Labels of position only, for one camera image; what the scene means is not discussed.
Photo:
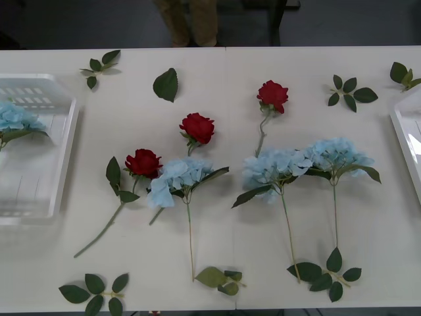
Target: green leaf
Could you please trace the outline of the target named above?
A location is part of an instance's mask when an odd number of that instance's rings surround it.
[[[357,112],[357,105],[355,104],[353,96],[345,94],[343,98],[345,99],[345,102],[348,104],[349,108],[354,112]]]
[[[95,316],[99,313],[104,304],[104,297],[96,295],[85,308],[85,316]]]
[[[90,76],[90,77],[86,78],[86,83],[87,83],[87,86],[92,90],[93,87],[95,87],[97,85],[97,77]]]
[[[234,296],[238,293],[238,285],[234,282],[228,283],[225,286],[218,285],[218,291],[229,296]]]
[[[390,78],[400,84],[407,73],[408,70],[404,65],[394,62],[390,70]]]
[[[305,282],[314,282],[322,275],[322,268],[311,262],[297,263],[297,269],[300,274],[300,279]],[[294,265],[290,266],[288,272],[297,277]]]
[[[97,59],[91,59],[89,65],[93,71],[101,71],[101,63]]]
[[[102,62],[104,65],[111,63],[111,61],[117,57],[117,55],[120,53],[120,50],[117,49],[116,51],[109,51],[108,53],[106,53],[103,58],[102,58]]]
[[[237,207],[238,205],[244,204],[245,202],[253,199],[255,196],[265,193],[269,191],[270,189],[272,189],[272,185],[268,184],[267,186],[261,186],[260,188],[256,188],[256,189],[247,191],[243,194],[240,194],[237,197],[237,201],[235,201],[235,203],[232,205],[231,208],[233,209],[234,207]]]
[[[339,94],[336,92],[329,98],[328,106],[332,107],[339,101]]]
[[[108,302],[108,309],[110,310],[111,316],[123,315],[123,305],[118,298],[112,298]]]
[[[91,296],[86,290],[76,285],[63,285],[59,290],[64,298],[73,304],[83,303]]]
[[[330,301],[333,303],[340,300],[342,297],[342,294],[343,294],[342,284],[340,284],[338,281],[334,282],[329,290]]]
[[[120,184],[121,171],[116,157],[111,158],[108,163],[105,176],[111,184]]]
[[[106,64],[106,65],[104,65],[104,66],[101,67],[101,71],[104,71],[104,70],[106,70],[108,68],[111,68],[112,66],[115,66],[115,65],[117,65],[117,63],[115,63],[115,64],[113,64],[113,63]]]
[[[316,167],[311,167],[307,170],[305,173],[307,176],[320,176],[322,178],[330,180],[332,178],[332,175],[328,171],[323,171],[320,169],[317,169]]]
[[[21,138],[32,133],[48,136],[48,134],[42,130],[11,130],[10,132],[5,132],[1,136],[1,140],[3,141],[3,143],[9,143],[11,140],[15,140],[17,138]]]
[[[342,78],[339,76],[336,76],[335,74],[334,74],[334,84],[335,84],[336,89],[339,90],[342,88]]]
[[[361,103],[371,103],[379,97],[370,88],[361,88],[354,92],[354,98]]]
[[[361,269],[360,268],[351,268],[346,271],[342,276],[345,281],[354,282],[361,277]]]
[[[101,278],[97,275],[86,274],[85,283],[86,283],[87,289],[92,294],[101,294],[102,292],[105,291],[105,284],[101,280]]]
[[[200,272],[195,279],[210,288],[216,288],[218,285],[224,285],[227,281],[225,274],[215,267],[207,267],[205,270]]]
[[[357,79],[354,77],[354,78],[351,78],[351,79],[348,79],[347,81],[345,81],[345,83],[343,84],[342,90],[345,93],[349,93],[349,92],[353,91],[356,86],[357,86]]]
[[[317,280],[313,282],[310,287],[311,292],[319,292],[327,290],[332,285],[332,277],[329,273],[324,273]]]
[[[342,167],[336,172],[336,177],[339,179],[342,176],[342,174],[359,169],[365,171],[374,181],[382,183],[382,181],[380,181],[380,174],[375,168],[361,165],[347,165],[346,167]]]
[[[414,78],[414,74],[412,73],[412,69],[409,69],[408,73],[405,75],[405,77],[403,77],[402,79],[402,84],[407,87],[409,86],[410,82],[412,81],[412,79]]]
[[[234,281],[241,281],[241,279],[243,278],[243,273],[238,272],[238,271],[229,271],[229,270],[225,270],[224,274],[226,277],[232,278]]]
[[[124,273],[123,275],[120,275],[113,282],[112,291],[114,293],[119,293],[127,285],[128,282],[129,282],[129,274],[128,273]]]
[[[130,191],[118,191],[118,195],[120,196],[120,201],[123,203],[134,202],[135,200],[140,198],[140,196],[131,193]]]
[[[214,172],[208,174],[207,176],[205,176],[200,182],[195,183],[192,187],[191,187],[191,191],[193,192],[198,186],[204,184],[205,182],[218,178],[219,176],[222,176],[223,174],[226,174],[227,172],[230,171],[229,167],[224,167],[218,170],[215,170]]]
[[[168,69],[153,82],[153,91],[161,99],[174,102],[177,90],[178,79],[174,68]]]
[[[339,249],[336,247],[332,253],[330,254],[327,262],[326,267],[331,272],[338,272],[342,268],[342,256]]]

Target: plastic container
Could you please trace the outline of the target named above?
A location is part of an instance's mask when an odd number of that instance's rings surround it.
[[[49,74],[0,74],[0,101],[38,115],[49,137],[11,141],[0,151],[0,225],[49,224],[60,211],[78,104]]]

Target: blue hydrangea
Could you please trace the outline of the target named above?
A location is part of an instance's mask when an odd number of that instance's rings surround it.
[[[279,179],[291,176],[301,176],[312,166],[311,160],[305,157],[304,151],[294,149],[270,149],[262,151],[259,157],[249,157],[244,160],[244,187],[252,190],[267,184],[277,183]],[[274,186],[264,194],[258,195],[272,203],[280,193]]]
[[[306,156],[315,167],[324,171],[337,170],[351,163],[367,167],[374,163],[373,159],[357,151],[352,141],[347,138],[319,140],[306,150]],[[364,174],[365,171],[356,170],[350,173],[353,176],[358,176]]]
[[[147,196],[150,207],[172,207],[174,199],[171,192],[200,182],[213,172],[212,163],[208,160],[192,158],[169,161],[161,169],[161,176],[151,182],[151,192]]]
[[[0,102],[0,132],[10,130],[43,130],[38,117],[9,101]]]

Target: red rose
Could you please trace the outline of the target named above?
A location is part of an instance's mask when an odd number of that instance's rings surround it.
[[[199,143],[207,144],[210,142],[213,130],[213,120],[202,117],[199,113],[188,114],[183,120],[183,124],[180,125],[182,130],[185,130],[187,135],[191,136]]]
[[[283,114],[285,112],[283,104],[288,101],[287,92],[288,88],[269,80],[259,89],[257,99],[262,100],[265,105],[273,104],[275,110]]]
[[[126,167],[130,169],[133,174],[138,176],[145,176],[149,179],[158,178],[158,169],[162,167],[159,164],[159,159],[151,150],[138,149],[135,157],[127,156]]]

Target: table surface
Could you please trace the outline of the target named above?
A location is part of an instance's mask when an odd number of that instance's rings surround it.
[[[0,69],[80,76],[77,70],[104,52],[2,51]],[[417,78],[420,53],[421,47],[123,50],[116,66],[121,73],[102,75],[98,90],[86,90],[82,98],[58,221],[0,229],[0,280],[7,284],[0,287],[0,312],[81,311],[85,304],[68,303],[58,287],[95,273],[110,288],[126,272],[126,310],[421,305],[421,208],[388,114],[388,105],[401,96],[389,78],[393,61],[411,66]],[[174,103],[152,90],[154,79],[170,67],[180,83]],[[344,80],[356,76],[357,87],[369,86],[379,100],[358,104],[357,113],[343,100],[328,107],[333,74]],[[343,266],[361,267],[362,277],[336,303],[326,292],[309,292],[286,271],[291,258],[280,203],[254,199],[230,209],[242,193],[242,161],[257,146],[262,115],[256,94],[267,80],[288,87],[289,101],[285,114],[266,125],[264,147],[300,148],[320,138],[346,136],[376,160],[382,178],[381,185],[362,176],[338,186]],[[196,271],[209,265],[237,269],[247,288],[230,298],[192,283],[184,205],[165,210],[149,226],[156,209],[148,208],[141,189],[142,198],[124,208],[97,244],[73,259],[118,207],[105,179],[109,159],[115,156],[123,165],[138,148],[152,149],[164,162],[183,157],[186,144],[178,124],[194,112],[214,119],[216,134],[193,156],[231,169],[193,197]],[[323,265],[334,248],[332,189],[323,179],[303,177],[285,189],[285,198],[296,258]]]

